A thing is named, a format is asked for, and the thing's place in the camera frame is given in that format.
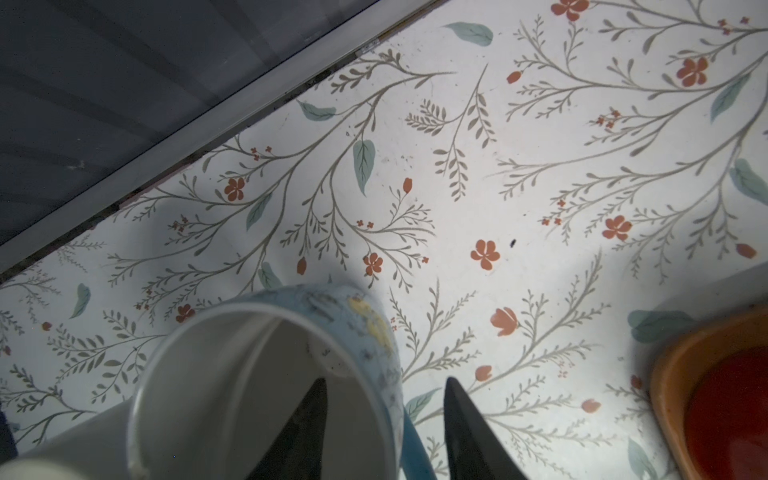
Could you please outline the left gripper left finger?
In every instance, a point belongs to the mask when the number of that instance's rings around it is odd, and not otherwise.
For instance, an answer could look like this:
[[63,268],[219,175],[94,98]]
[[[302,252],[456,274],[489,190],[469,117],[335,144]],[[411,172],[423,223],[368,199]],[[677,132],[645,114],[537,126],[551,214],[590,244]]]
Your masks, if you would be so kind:
[[312,384],[247,479],[320,479],[327,413],[327,384],[320,378]]

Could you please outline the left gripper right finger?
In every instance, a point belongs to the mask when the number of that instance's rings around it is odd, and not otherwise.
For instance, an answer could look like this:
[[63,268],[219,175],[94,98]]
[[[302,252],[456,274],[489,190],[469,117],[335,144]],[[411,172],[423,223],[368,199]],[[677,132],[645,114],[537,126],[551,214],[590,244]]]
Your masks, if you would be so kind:
[[527,479],[454,377],[446,381],[443,410],[451,479]]

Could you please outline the blue mug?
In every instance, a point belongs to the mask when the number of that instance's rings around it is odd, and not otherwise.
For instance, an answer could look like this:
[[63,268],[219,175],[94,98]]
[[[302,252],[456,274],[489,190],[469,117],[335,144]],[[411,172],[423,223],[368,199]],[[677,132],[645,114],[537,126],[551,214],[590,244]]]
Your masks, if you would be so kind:
[[246,479],[312,384],[328,413],[320,479],[431,479],[394,330],[371,295],[277,287],[210,307],[155,350],[127,424],[133,479]]

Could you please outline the white mug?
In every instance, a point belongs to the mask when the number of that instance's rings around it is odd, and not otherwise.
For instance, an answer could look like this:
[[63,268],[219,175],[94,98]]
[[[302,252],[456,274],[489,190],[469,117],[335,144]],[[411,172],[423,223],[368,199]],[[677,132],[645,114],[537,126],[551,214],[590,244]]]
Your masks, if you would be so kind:
[[3,479],[128,479],[125,401],[1,466]]

